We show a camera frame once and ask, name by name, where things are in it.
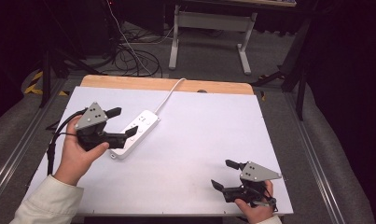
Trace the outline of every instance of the white table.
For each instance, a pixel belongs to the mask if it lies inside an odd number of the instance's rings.
[[[154,110],[168,91],[77,87],[62,120],[96,101],[104,110],[122,107],[105,130],[118,133],[144,109]],[[106,152],[79,181],[85,194],[82,216],[239,216],[211,179],[227,187],[241,184],[239,171],[225,160],[253,161],[282,173],[258,100],[252,94],[176,91],[159,113],[161,122],[124,160]],[[64,136],[57,141],[54,170]],[[46,156],[27,195],[46,177]],[[293,209],[283,179],[273,180],[278,214]]]

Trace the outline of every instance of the power cord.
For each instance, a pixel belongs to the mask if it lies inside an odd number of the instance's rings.
[[[183,81],[183,80],[186,80],[184,77],[182,77],[181,79],[179,79],[175,85],[173,86],[173,88],[170,90],[170,92],[168,93],[168,95],[164,98],[164,100],[161,102],[161,104],[159,105],[159,107],[155,110],[154,114],[155,115],[158,115],[158,112],[159,110],[161,109],[161,107],[165,104],[165,102],[168,100],[168,98],[170,98],[171,94],[173,93],[174,89],[176,88],[176,86],[178,86],[178,84]]]

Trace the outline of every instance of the white power strip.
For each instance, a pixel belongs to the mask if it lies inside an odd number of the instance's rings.
[[[133,149],[135,149],[144,138],[152,131],[156,125],[160,122],[160,118],[151,111],[144,110],[136,119],[134,119],[127,127],[122,131],[125,133],[130,128],[138,126],[137,133],[128,138],[124,144],[124,148],[111,149],[111,158],[126,158]]]

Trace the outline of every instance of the wooden table edge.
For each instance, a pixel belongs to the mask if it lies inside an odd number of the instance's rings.
[[[86,75],[83,77],[80,86],[127,90],[169,91],[177,81],[178,79],[154,77],[112,77]],[[207,91],[209,93],[254,94],[254,91],[249,84],[239,82],[184,80],[175,88],[175,91],[197,92],[200,90]]]

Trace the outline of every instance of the table leg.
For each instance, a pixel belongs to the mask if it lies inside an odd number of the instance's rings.
[[[255,20],[257,18],[257,13],[252,13],[251,20],[248,22],[246,31],[245,31],[245,37],[243,44],[238,44],[237,49],[238,53],[240,55],[240,60],[243,65],[244,74],[251,75],[251,68],[249,67],[248,59],[246,58],[246,46],[248,45],[249,38],[252,34],[252,29],[254,28]]]
[[[170,55],[170,63],[168,67],[171,70],[175,70],[176,68],[176,59],[178,57],[178,19],[179,19],[179,8],[180,6],[175,6],[174,12],[174,37],[173,37],[173,45],[171,46],[171,55]]]

